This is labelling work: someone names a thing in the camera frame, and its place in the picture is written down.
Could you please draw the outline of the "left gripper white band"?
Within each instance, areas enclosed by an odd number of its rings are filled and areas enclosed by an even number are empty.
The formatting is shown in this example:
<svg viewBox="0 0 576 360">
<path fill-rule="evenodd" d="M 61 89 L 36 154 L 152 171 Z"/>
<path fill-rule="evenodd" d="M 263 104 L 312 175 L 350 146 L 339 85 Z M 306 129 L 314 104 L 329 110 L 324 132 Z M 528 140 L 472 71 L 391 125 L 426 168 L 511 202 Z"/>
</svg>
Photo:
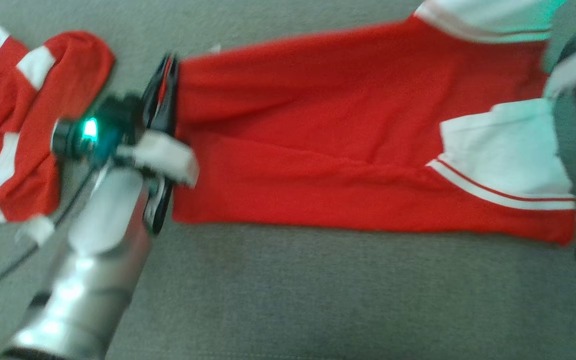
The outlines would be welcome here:
<svg viewBox="0 0 576 360">
<path fill-rule="evenodd" d="M 119 145 L 115 155 L 133 162 L 138 169 L 195 187 L 200 173 L 190 146 L 174 138 L 179 83 L 176 55 L 165 54 L 142 94 L 142 125 L 146 130 L 135 145 Z"/>
</svg>

